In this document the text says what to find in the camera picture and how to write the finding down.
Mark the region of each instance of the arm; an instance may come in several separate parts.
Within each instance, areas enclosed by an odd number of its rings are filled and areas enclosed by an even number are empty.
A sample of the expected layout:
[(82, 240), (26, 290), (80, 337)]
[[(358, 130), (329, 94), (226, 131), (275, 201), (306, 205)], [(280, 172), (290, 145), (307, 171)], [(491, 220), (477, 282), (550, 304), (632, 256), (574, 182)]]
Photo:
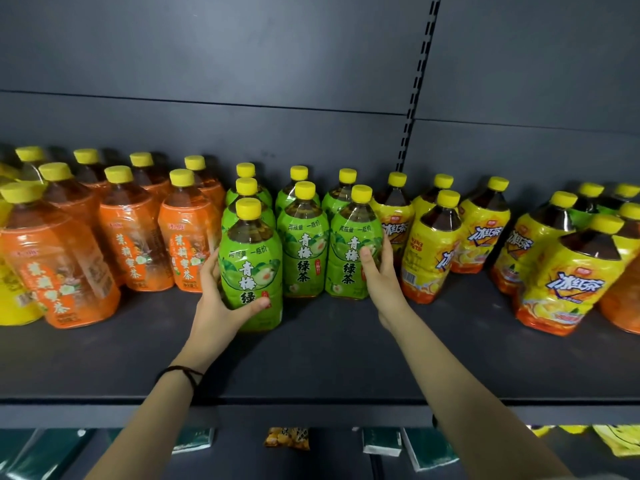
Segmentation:
[(546, 479), (571, 472), (449, 352), (412, 311), (398, 284), (385, 238), (380, 271), (360, 251), (380, 322), (400, 346), (413, 377), (471, 478)]
[[(218, 252), (215, 252), (200, 272), (202, 297), (196, 307), (191, 334), (171, 365), (205, 372), (244, 322), (269, 305), (269, 298), (260, 298), (237, 310), (228, 310), (218, 292), (219, 277)], [(160, 478), (171, 458), (192, 396), (193, 389), (182, 371), (167, 372), (86, 476), (87, 480)]]

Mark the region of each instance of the right hand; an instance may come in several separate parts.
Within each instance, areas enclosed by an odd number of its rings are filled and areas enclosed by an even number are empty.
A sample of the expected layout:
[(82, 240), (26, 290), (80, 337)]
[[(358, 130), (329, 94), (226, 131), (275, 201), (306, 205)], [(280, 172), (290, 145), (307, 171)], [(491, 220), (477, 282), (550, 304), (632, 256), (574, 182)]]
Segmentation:
[(382, 259), (378, 270), (369, 248), (360, 249), (360, 261), (367, 277), (367, 288), (373, 304), (378, 309), (378, 316), (382, 326), (393, 332), (394, 320), (402, 316), (409, 308), (400, 283), (394, 270), (394, 250), (388, 236), (384, 236), (382, 243)]

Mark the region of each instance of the black bracelet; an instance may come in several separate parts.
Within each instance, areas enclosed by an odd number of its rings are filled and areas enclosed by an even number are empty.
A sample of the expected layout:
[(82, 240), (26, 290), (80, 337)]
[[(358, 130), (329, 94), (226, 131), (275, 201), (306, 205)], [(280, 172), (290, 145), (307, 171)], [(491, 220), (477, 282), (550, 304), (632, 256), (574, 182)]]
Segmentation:
[(198, 384), (196, 382), (196, 379), (193, 378), (192, 374), (196, 374), (197, 376), (200, 376), (200, 377), (204, 376), (202, 372), (194, 371), (193, 369), (190, 369), (183, 365), (172, 365), (171, 367), (167, 367), (164, 371), (158, 374), (158, 377), (156, 377), (156, 384), (158, 383), (158, 381), (162, 376), (164, 376), (167, 372), (171, 372), (171, 371), (182, 371), (184, 375), (187, 376), (187, 379), (191, 383), (191, 387), (193, 387), (194, 394), (196, 392), (196, 387), (198, 387)]

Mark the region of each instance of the forearm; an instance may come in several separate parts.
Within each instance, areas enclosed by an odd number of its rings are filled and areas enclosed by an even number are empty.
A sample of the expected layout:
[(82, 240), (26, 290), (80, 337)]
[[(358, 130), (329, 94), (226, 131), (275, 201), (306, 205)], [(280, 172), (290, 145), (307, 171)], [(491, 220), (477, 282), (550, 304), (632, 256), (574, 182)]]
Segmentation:
[[(178, 355), (172, 364), (185, 365), (195, 370), (203, 367), (184, 355)], [(193, 388), (183, 371), (165, 373), (86, 478), (160, 478), (171, 459), (173, 446), (187, 417), (192, 396)]]
[(394, 321), (392, 332), (439, 427), (472, 478), (571, 475), (411, 309)]

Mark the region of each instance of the hand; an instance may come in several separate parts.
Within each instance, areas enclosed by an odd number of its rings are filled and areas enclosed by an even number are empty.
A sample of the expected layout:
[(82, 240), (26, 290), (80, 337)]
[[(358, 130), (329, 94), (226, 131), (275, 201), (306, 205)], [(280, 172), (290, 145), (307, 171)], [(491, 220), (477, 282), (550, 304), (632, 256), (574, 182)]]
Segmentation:
[(367, 277), (367, 288), (373, 304), (378, 309), (378, 316), (382, 326), (393, 333), (396, 317), (402, 316), (402, 312), (409, 308), (400, 283), (394, 270), (394, 250), (391, 242), (385, 234), (382, 243), (382, 259), (380, 270), (371, 256), (369, 248), (360, 249), (360, 261), (364, 274)]
[(219, 278), (220, 268), (216, 250), (200, 270), (202, 297), (196, 306), (196, 315), (187, 343), (173, 361), (202, 373), (227, 348), (240, 327), (256, 313), (267, 308), (271, 302), (263, 296), (242, 308), (229, 310), (220, 298)]

